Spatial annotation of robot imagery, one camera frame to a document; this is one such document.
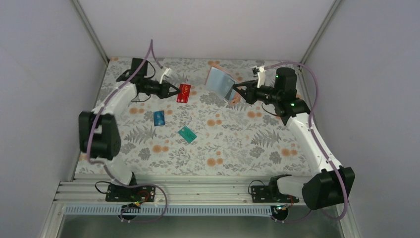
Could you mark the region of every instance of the gray wall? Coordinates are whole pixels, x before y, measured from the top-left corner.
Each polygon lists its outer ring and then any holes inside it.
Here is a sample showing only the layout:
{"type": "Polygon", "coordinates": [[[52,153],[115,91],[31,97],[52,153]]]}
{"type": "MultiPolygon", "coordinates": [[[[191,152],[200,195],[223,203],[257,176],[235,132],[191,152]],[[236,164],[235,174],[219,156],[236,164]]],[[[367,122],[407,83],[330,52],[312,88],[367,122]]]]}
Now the gray wall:
{"type": "Polygon", "coordinates": [[[105,63],[69,0],[2,0],[0,32],[0,237],[37,237],[105,63]]]}
{"type": "Polygon", "coordinates": [[[418,0],[345,0],[308,61],[317,124],[356,173],[350,200],[367,238],[420,237],[419,12],[418,0]]]}
{"type": "Polygon", "coordinates": [[[79,2],[108,56],[300,60],[334,0],[79,2]]]}

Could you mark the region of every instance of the black cable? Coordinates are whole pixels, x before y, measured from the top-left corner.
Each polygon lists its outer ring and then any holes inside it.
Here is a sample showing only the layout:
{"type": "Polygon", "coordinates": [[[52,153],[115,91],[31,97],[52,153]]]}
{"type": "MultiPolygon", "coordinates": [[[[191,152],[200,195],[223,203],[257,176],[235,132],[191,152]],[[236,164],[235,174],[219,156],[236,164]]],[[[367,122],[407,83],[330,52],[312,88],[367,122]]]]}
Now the black cable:
{"type": "Polygon", "coordinates": [[[149,63],[149,64],[150,64],[150,66],[153,68],[153,75],[152,75],[152,76],[150,76],[150,77],[145,77],[145,79],[151,79],[151,78],[153,78],[153,77],[155,76],[155,74],[156,74],[156,69],[155,69],[155,67],[153,66],[153,64],[152,64],[152,63],[150,63],[150,61],[147,61],[147,63],[149,63]]]}
{"type": "Polygon", "coordinates": [[[249,193],[250,195],[252,195],[252,193],[251,193],[251,192],[249,192],[249,189],[250,189],[250,187],[251,187],[251,184],[252,184],[253,182],[255,182],[255,181],[258,181],[258,182],[262,183],[262,184],[265,186],[265,184],[264,184],[261,180],[258,180],[258,179],[256,179],[256,180],[252,180],[252,181],[250,182],[250,185],[248,185],[248,193],[249,193]]]}
{"type": "Polygon", "coordinates": [[[268,114],[270,114],[270,115],[273,115],[273,116],[275,116],[275,117],[278,117],[276,114],[274,114],[274,113],[271,113],[271,112],[269,112],[269,111],[267,111],[264,107],[263,107],[263,105],[264,105],[265,103],[262,103],[261,104],[261,108],[266,112],[266,113],[268,113],[268,114]]]}
{"type": "Polygon", "coordinates": [[[96,190],[99,192],[99,193],[102,193],[102,194],[107,194],[107,192],[102,192],[101,190],[99,190],[99,188],[98,188],[98,183],[107,183],[107,184],[112,184],[111,182],[107,182],[107,181],[98,181],[98,182],[96,182],[95,183],[95,188],[96,188],[96,190]]]}
{"type": "Polygon", "coordinates": [[[132,103],[144,103],[144,102],[146,102],[147,100],[149,100],[152,96],[150,95],[146,100],[143,100],[143,101],[140,101],[140,100],[137,100],[137,101],[133,101],[134,99],[136,99],[137,97],[138,97],[139,95],[137,94],[137,96],[135,97],[135,98],[133,98],[133,99],[131,99],[131,102],[132,103]]]}

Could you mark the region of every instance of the white cable clip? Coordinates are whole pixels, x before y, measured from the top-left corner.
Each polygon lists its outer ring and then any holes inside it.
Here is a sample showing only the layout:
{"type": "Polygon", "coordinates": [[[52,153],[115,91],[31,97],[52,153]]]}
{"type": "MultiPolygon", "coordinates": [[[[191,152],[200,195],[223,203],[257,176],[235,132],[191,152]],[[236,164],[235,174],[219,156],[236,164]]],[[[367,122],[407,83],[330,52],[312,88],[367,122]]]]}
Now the white cable clip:
{"type": "Polygon", "coordinates": [[[265,69],[264,69],[264,65],[263,66],[253,66],[252,67],[252,73],[254,74],[254,77],[257,76],[258,77],[258,83],[257,83],[257,88],[260,88],[262,85],[265,84],[265,69]]]}
{"type": "Polygon", "coordinates": [[[165,66],[162,68],[162,70],[163,70],[163,73],[162,73],[162,76],[160,77],[159,84],[162,84],[163,79],[164,79],[165,77],[168,77],[168,78],[169,78],[169,76],[170,76],[170,75],[171,75],[171,73],[172,73],[172,69],[171,69],[171,68],[167,68],[167,67],[165,67],[165,66]]]}

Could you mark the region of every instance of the metal frame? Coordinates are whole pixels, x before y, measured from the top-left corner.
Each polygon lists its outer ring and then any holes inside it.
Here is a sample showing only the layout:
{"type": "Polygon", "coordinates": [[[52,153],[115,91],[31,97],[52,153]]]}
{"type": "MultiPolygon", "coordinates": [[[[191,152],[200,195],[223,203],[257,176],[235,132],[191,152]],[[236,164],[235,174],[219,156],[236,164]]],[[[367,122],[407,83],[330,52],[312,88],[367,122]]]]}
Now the metal frame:
{"type": "MultiPolygon", "coordinates": [[[[161,186],[169,197],[172,209],[191,208],[199,206],[200,208],[240,208],[240,209],[263,209],[266,210],[270,205],[284,205],[285,203],[252,203],[252,199],[248,194],[248,185],[254,179],[260,179],[264,183],[269,181],[270,177],[254,177],[254,176],[154,176],[154,175],[136,175],[137,181],[152,182],[161,186]]],[[[109,181],[107,175],[75,175],[73,181],[62,181],[57,189],[54,202],[48,214],[41,238],[59,237],[60,229],[63,222],[63,216],[66,211],[72,211],[71,207],[110,207],[111,209],[119,205],[125,205],[124,202],[106,202],[105,195],[98,193],[94,184],[97,181],[109,181]]],[[[99,189],[106,190],[107,185],[98,185],[99,189]]],[[[162,194],[157,191],[154,203],[144,205],[146,208],[162,208],[162,194]]],[[[305,206],[301,200],[294,206],[305,206]]],[[[343,205],[337,205],[337,213],[341,213],[343,205]]],[[[241,212],[238,215],[252,216],[241,212]]],[[[347,215],[340,221],[344,238],[359,238],[354,221],[351,207],[348,209],[347,215]]]]}
{"type": "Polygon", "coordinates": [[[79,0],[71,0],[77,14],[80,17],[80,20],[82,20],[83,25],[85,26],[86,30],[88,31],[88,34],[90,38],[92,39],[96,49],[98,50],[99,54],[101,55],[102,59],[105,61],[106,64],[108,64],[108,57],[106,56],[105,50],[101,45],[101,42],[99,41],[98,36],[96,35],[95,31],[93,30],[93,27],[91,26],[79,0]]]}
{"type": "Polygon", "coordinates": [[[44,228],[41,232],[41,238],[59,237],[61,224],[63,222],[65,204],[52,204],[44,228]]]}
{"type": "MultiPolygon", "coordinates": [[[[106,67],[104,69],[104,72],[102,73],[101,86],[98,89],[95,101],[93,102],[93,105],[92,105],[92,108],[95,107],[96,102],[98,101],[98,97],[99,97],[99,94],[101,93],[102,84],[104,83],[105,74],[106,74],[107,70],[108,70],[108,62],[106,62],[106,67]]],[[[76,169],[77,169],[77,164],[79,163],[80,154],[81,154],[80,148],[79,148],[79,146],[77,146],[77,148],[75,149],[74,159],[73,159],[73,161],[71,163],[71,166],[70,166],[70,168],[72,168],[72,169],[69,171],[69,173],[66,177],[67,181],[73,181],[73,178],[74,178],[74,175],[75,175],[76,169]]]]}
{"type": "Polygon", "coordinates": [[[325,29],[327,28],[328,24],[332,20],[334,14],[337,12],[338,6],[343,0],[335,0],[333,4],[331,5],[331,8],[329,9],[327,16],[325,16],[324,21],[322,21],[318,31],[316,32],[314,38],[312,39],[311,43],[308,46],[308,49],[306,50],[305,54],[302,57],[301,63],[306,63],[306,61],[309,58],[309,55],[311,55],[312,50],[315,48],[316,44],[320,40],[321,36],[323,35],[325,29]]]}
{"type": "MultiPolygon", "coordinates": [[[[259,179],[268,184],[270,177],[251,176],[150,176],[136,175],[137,181],[155,183],[161,186],[169,197],[171,205],[256,205],[248,194],[248,185],[259,179]]],[[[60,204],[109,204],[105,195],[98,193],[94,184],[97,181],[110,181],[107,175],[75,175],[71,182],[60,182],[54,203],[60,204]]],[[[107,184],[98,184],[106,190],[107,184]]],[[[164,205],[164,198],[156,190],[155,205],[164,205]]],[[[261,206],[279,205],[262,203],[261,206]]]]}

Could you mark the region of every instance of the teal card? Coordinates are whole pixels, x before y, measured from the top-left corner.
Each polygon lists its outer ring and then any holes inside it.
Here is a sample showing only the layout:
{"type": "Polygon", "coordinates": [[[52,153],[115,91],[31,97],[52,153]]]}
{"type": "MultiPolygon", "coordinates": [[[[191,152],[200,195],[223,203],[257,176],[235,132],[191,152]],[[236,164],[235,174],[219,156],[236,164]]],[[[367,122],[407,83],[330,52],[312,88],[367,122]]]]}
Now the teal card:
{"type": "Polygon", "coordinates": [[[181,130],[178,132],[182,138],[184,138],[188,143],[193,142],[197,138],[197,136],[192,132],[187,126],[184,126],[181,130]]]}

